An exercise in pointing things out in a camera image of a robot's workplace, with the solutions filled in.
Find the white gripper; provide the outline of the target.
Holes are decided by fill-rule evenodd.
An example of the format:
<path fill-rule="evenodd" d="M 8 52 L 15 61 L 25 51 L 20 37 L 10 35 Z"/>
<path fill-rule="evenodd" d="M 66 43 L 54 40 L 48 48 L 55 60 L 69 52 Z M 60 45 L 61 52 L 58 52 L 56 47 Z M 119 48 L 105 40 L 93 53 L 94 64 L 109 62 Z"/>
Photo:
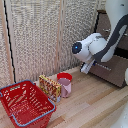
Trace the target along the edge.
<path fill-rule="evenodd" d="M 94 59 L 90 59 L 89 61 L 84 61 L 81 64 L 80 71 L 87 74 L 89 72 L 89 70 L 91 69 L 93 63 L 94 63 Z"/>

